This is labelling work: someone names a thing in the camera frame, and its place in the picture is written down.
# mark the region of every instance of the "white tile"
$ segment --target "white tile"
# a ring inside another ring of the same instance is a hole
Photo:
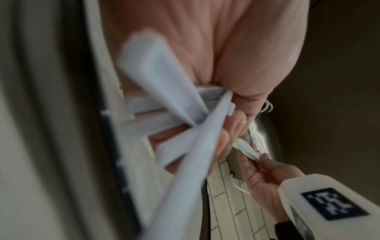
[[[239,240],[254,240],[246,211],[235,216],[235,224],[238,230]]]
[[[240,187],[246,191],[248,191],[247,184],[242,183]],[[261,215],[261,209],[259,205],[253,200],[250,194],[243,194],[245,205],[247,206],[247,212],[249,220],[251,221],[251,226],[254,232],[256,232],[259,228],[264,225],[264,220]]]
[[[219,165],[222,172],[222,177],[224,179],[224,184],[226,185],[228,199],[230,200],[230,205],[232,213],[236,215],[238,212],[241,212],[244,209],[243,196],[241,191],[234,187],[231,183],[230,168],[228,167],[227,162]]]
[[[262,213],[264,216],[264,222],[265,222],[266,229],[268,230],[269,238],[277,239],[276,231],[274,229],[274,225],[276,224],[275,221],[268,214],[266,214],[264,211],[262,211]]]
[[[269,240],[265,227],[255,234],[255,240]]]
[[[213,199],[211,197],[210,192],[209,192],[209,203],[210,203],[210,218],[211,218],[211,226],[210,227],[211,227],[211,229],[214,229],[218,226],[218,224],[217,224],[217,219],[215,217],[214,203],[213,203]]]
[[[217,214],[220,232],[223,240],[238,240],[236,234],[234,219],[231,215],[227,195],[223,193],[213,199],[214,207]]]
[[[218,228],[211,232],[211,240],[221,240]]]
[[[211,196],[213,198],[225,192],[222,176],[219,172],[219,167],[216,167],[213,172],[207,177],[207,183],[209,184]]]

